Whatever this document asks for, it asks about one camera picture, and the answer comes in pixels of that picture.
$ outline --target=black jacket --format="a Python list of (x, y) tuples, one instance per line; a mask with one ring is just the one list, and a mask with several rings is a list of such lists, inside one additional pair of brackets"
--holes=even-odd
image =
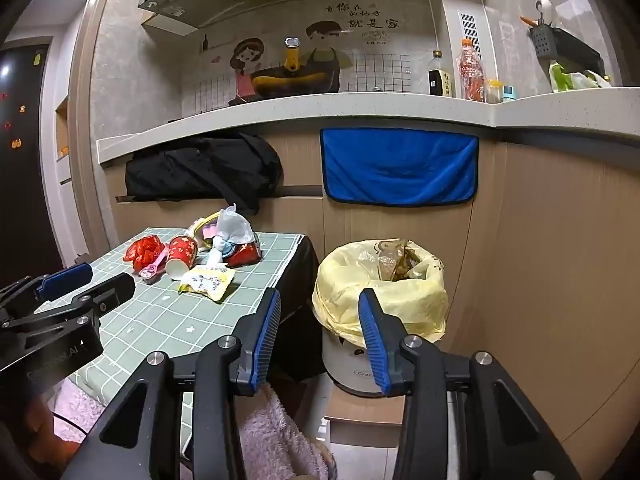
[(281, 177), (278, 153), (266, 140), (232, 130), (139, 150), (127, 162), (125, 183), (134, 200), (224, 198), (252, 216), (258, 197), (271, 196)]

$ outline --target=trash can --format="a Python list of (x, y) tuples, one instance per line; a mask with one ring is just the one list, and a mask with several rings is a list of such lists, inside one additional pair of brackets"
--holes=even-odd
[(444, 334), (449, 299), (442, 262), (411, 241), (352, 242), (320, 263), (312, 300), (324, 327), (324, 366), (341, 389), (376, 397), (382, 393), (373, 379), (358, 320), (358, 297), (367, 287), (373, 288), (386, 314), (402, 320), (408, 333), (431, 342)]

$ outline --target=pink spoon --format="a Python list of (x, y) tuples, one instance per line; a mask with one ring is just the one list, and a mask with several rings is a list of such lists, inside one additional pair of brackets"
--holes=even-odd
[(162, 261), (166, 258), (167, 254), (169, 254), (169, 245), (167, 245), (158, 257), (152, 264), (148, 264), (144, 269), (140, 270), (138, 273), (140, 278), (145, 280), (145, 282), (152, 282), (156, 275), (158, 275), (158, 267), (162, 263)]

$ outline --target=white countertop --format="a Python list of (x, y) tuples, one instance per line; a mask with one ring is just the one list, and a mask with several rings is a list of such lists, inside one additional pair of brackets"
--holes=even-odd
[(640, 136), (640, 88), (574, 90), (498, 105), (395, 92), (344, 92), (270, 99), (186, 117), (138, 134), (100, 139), (97, 141), (98, 162), (168, 140), (235, 126), (336, 117), (422, 119), (487, 128), (563, 128)]

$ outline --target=pink fluffy fabric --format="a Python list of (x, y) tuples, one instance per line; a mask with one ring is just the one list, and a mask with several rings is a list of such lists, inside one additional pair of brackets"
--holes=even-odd
[[(103, 411), (104, 406), (65, 379), (56, 400), (56, 413), (89, 431)], [(318, 448), (287, 415), (268, 384), (253, 397), (236, 397), (236, 420), (247, 480), (288, 480), (295, 475), (329, 480), (327, 465)], [(56, 418), (54, 424), (57, 436), (73, 442), (84, 439), (80, 431), (66, 422)], [(180, 478), (190, 476), (186, 469), (180, 469)]]

